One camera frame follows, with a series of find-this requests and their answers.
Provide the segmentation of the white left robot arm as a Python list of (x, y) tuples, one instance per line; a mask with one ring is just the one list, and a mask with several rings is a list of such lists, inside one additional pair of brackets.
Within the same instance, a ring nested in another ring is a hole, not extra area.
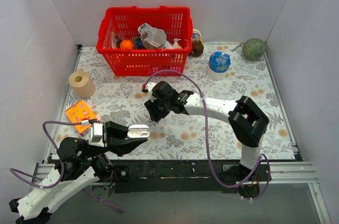
[(90, 127), (90, 138), (62, 140), (55, 147), (59, 160), (48, 175), (39, 178), (39, 183), (30, 183), (33, 189), (28, 195), (9, 202), (11, 211), (19, 214), (16, 223), (47, 223), (64, 202), (87, 186), (95, 182), (114, 186), (127, 181), (129, 167), (113, 165), (106, 153), (122, 157), (149, 137), (149, 126), (145, 124), (126, 127), (112, 121), (85, 119), (78, 125)]

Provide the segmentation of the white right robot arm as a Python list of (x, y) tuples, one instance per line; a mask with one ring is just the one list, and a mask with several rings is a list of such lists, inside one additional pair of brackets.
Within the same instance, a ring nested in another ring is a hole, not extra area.
[(209, 118), (230, 124), (233, 132), (242, 144), (240, 175), (252, 180), (259, 174), (256, 165), (261, 153), (261, 141), (266, 133), (269, 118), (247, 96), (239, 100), (219, 100), (202, 98), (193, 91), (177, 92), (165, 81), (148, 83), (142, 91), (149, 94), (145, 107), (152, 121), (159, 122), (170, 112), (185, 115), (208, 115)]

